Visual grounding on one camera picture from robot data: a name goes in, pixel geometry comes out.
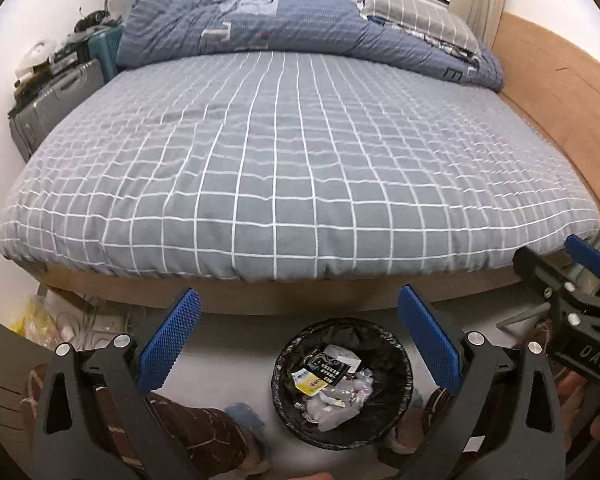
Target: metal bolt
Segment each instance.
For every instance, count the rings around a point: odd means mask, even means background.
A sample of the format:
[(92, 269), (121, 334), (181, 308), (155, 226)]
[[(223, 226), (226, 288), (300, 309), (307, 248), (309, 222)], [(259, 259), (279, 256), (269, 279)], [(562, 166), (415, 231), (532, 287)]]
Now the metal bolt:
[(131, 343), (131, 338), (127, 334), (120, 334), (113, 340), (113, 346), (116, 348), (124, 348)]
[(537, 343), (536, 341), (531, 341), (529, 343), (529, 350), (531, 350), (534, 354), (542, 353), (542, 347), (540, 346), (540, 343)]
[(484, 344), (484, 336), (480, 332), (469, 332), (466, 338), (472, 345), (480, 346)]
[(56, 355), (62, 357), (64, 355), (67, 355), (69, 353), (69, 350), (71, 350), (71, 345), (69, 345), (69, 343), (59, 344), (56, 347)]
[(578, 326), (582, 320), (580, 319), (580, 316), (578, 316), (578, 314), (576, 314), (575, 312), (571, 312), (567, 316), (567, 321), (571, 326)]

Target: yellow plastic bag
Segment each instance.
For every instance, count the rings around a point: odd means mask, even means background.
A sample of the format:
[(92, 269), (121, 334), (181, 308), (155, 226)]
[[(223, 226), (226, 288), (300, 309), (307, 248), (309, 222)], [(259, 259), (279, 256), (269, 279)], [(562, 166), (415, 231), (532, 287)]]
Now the yellow plastic bag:
[(62, 339), (58, 327), (45, 309), (43, 296), (29, 296), (22, 316), (9, 327), (16, 334), (53, 350)]

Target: wooden bed frame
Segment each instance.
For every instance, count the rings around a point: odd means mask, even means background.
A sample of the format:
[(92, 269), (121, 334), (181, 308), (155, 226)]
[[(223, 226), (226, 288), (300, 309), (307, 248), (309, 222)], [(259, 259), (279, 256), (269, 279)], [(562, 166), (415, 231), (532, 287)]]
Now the wooden bed frame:
[[(564, 38), (507, 13), (493, 50), (506, 74), (502, 99), (562, 150), (600, 206), (600, 63)], [(561, 253), (554, 261), (567, 264)], [(393, 308), (398, 290), (407, 282), (417, 286), (429, 301), (441, 301), (518, 281), (510, 267), (370, 280), (247, 283), (208, 278), (122, 278), (58, 265), (18, 264), (78, 307), (86, 306), (79, 295), (165, 307), (183, 288), (192, 287), (200, 293), (206, 312), (224, 314)]]

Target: plaid pillow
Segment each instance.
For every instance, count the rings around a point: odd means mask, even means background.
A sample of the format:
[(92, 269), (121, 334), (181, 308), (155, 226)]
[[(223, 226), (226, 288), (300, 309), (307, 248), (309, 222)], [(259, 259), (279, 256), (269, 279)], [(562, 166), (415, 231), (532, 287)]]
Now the plaid pillow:
[(363, 16), (396, 23), (480, 56), (480, 44), (469, 25), (427, 0), (365, 0), (360, 12)]

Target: trash can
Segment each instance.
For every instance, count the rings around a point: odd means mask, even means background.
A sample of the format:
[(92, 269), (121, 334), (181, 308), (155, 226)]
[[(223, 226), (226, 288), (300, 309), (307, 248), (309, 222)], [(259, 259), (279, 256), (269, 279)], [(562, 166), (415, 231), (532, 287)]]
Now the trash can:
[[(321, 432), (295, 406), (304, 404), (304, 395), (291, 374), (307, 354), (328, 344), (355, 352), (360, 367), (373, 372), (374, 390), (357, 416)], [(278, 416), (300, 440), (322, 449), (355, 449), (381, 440), (398, 423), (411, 400), (413, 375), (407, 352), (387, 329), (363, 319), (336, 318), (305, 328), (286, 345), (276, 360), (271, 391)]]

